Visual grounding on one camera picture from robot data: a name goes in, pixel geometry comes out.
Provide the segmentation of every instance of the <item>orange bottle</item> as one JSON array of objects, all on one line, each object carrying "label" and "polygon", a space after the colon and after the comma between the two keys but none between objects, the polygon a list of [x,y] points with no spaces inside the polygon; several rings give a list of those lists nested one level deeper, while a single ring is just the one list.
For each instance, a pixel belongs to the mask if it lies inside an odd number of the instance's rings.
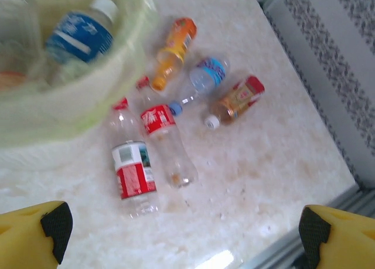
[{"label": "orange bottle", "polygon": [[210,115],[204,123],[212,130],[220,124],[229,125],[247,111],[264,92],[258,78],[250,76],[237,83],[222,99],[210,106]]},{"label": "orange bottle", "polygon": [[190,18],[179,18],[173,23],[166,46],[156,57],[159,66],[151,83],[153,89],[163,90],[168,81],[178,74],[183,66],[185,54],[195,38],[197,27]]}]

